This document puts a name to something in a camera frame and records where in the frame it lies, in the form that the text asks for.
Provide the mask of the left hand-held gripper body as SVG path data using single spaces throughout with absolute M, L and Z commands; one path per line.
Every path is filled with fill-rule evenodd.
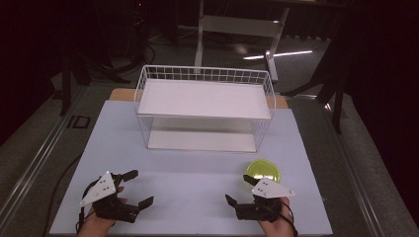
M 92 204 L 98 217 L 124 222 L 135 222 L 139 214 L 138 206 L 125 204 L 118 198 L 118 187 L 123 174 L 113 174 L 107 171 L 97 181 L 92 182 L 83 193 L 79 202 L 81 211 L 79 221 L 83 222 L 84 207 Z

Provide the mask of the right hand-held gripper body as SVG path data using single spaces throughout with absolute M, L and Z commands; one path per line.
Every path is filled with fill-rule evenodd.
M 262 178 L 256 186 L 252 186 L 251 194 L 254 198 L 251 203 L 237 203 L 235 207 L 237 218 L 276 221 L 282 209 L 280 198 L 292 197 L 294 191 L 270 179 Z

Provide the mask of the green round plate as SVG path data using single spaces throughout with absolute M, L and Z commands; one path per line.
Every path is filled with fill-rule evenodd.
M 269 160 L 257 159 L 252 161 L 246 170 L 246 174 L 255 179 L 270 179 L 276 183 L 281 181 L 279 168 Z

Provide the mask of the white wire shelf rack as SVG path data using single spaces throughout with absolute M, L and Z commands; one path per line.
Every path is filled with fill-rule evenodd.
M 258 150 L 276 107 L 264 70 L 146 65 L 134 93 L 149 149 Z

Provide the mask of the person's left hand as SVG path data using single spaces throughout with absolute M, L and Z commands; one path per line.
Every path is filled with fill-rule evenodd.
M 95 210 L 91 208 L 76 237 L 107 237 L 109 230 L 115 224 L 113 219 L 98 217 Z

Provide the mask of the person's right hand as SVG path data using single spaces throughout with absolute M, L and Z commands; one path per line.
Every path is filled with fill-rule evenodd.
M 281 197 L 280 204 L 282 209 L 279 219 L 274 222 L 259 221 L 259 225 L 266 237 L 294 237 L 290 200 L 287 197 Z

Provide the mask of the pale blue table mat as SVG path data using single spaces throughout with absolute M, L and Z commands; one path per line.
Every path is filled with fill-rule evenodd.
M 237 219 L 226 199 L 252 201 L 251 187 L 242 176 L 252 161 L 263 158 L 277 165 L 282 185 L 294 192 L 291 209 L 299 235 L 329 235 L 331 224 L 300 133 L 293 111 L 278 109 L 255 153 L 154 150 L 143 144 L 133 104 L 108 101 L 50 231 L 74 233 L 83 192 L 105 172 L 137 170 L 138 177 L 124 184 L 122 195 L 133 203 L 153 198 L 153 205 L 142 211 L 136 222 L 117 223 L 112 234 L 259 236 L 258 223 Z

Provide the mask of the black metal stand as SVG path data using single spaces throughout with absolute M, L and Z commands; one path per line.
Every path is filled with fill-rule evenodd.
M 322 84 L 320 92 L 315 97 L 318 104 L 325 106 L 334 98 L 332 124 L 338 134 L 341 134 L 340 119 L 344 86 L 349 73 L 351 53 L 345 49 L 345 40 L 336 36 L 328 45 L 320 62 L 314 70 L 311 79 L 293 90 L 286 91 L 283 96 L 294 97 L 297 94 Z

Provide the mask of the aluminium rail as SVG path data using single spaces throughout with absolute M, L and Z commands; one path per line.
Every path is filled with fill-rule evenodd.
M 71 113 L 88 88 L 77 88 L 61 116 L 61 102 L 50 99 L 0 147 L 0 235 L 37 178 Z
M 351 100 L 344 99 L 336 134 L 345 168 L 372 237 L 390 237 L 388 214 L 397 197 L 377 147 Z

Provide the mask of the white metal table frame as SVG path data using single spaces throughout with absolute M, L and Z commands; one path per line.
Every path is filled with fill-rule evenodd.
M 278 83 L 279 76 L 275 63 L 275 54 L 283 30 L 285 28 L 290 8 L 284 8 L 281 18 L 279 20 L 253 20 L 244 18 L 206 15 L 204 13 L 204 8 L 205 0 L 200 0 L 198 19 L 198 44 L 195 56 L 195 66 L 202 66 L 204 53 L 204 32 L 271 38 L 271 47 L 262 55 L 262 57 L 267 62 L 268 70 L 270 72 L 272 81 L 274 83 Z

